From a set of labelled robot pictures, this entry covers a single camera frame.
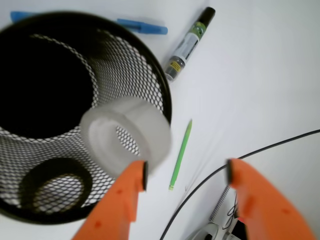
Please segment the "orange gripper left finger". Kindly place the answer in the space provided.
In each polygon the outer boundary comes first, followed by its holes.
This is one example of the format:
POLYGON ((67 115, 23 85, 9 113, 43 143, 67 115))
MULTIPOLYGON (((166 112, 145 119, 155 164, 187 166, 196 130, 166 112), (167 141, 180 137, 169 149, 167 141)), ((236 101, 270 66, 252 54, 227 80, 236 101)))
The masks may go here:
POLYGON ((94 207, 74 240, 127 240, 136 221, 139 193, 147 189, 148 163, 132 162, 94 207))

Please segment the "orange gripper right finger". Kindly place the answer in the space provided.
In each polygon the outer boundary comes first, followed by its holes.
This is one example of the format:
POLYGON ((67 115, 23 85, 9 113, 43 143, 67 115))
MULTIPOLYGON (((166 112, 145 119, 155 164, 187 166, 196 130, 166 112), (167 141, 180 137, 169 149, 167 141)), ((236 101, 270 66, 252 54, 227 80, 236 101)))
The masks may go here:
POLYGON ((228 185, 237 193, 237 214, 249 240, 314 240, 299 211, 262 174, 238 158, 227 161, 228 185))

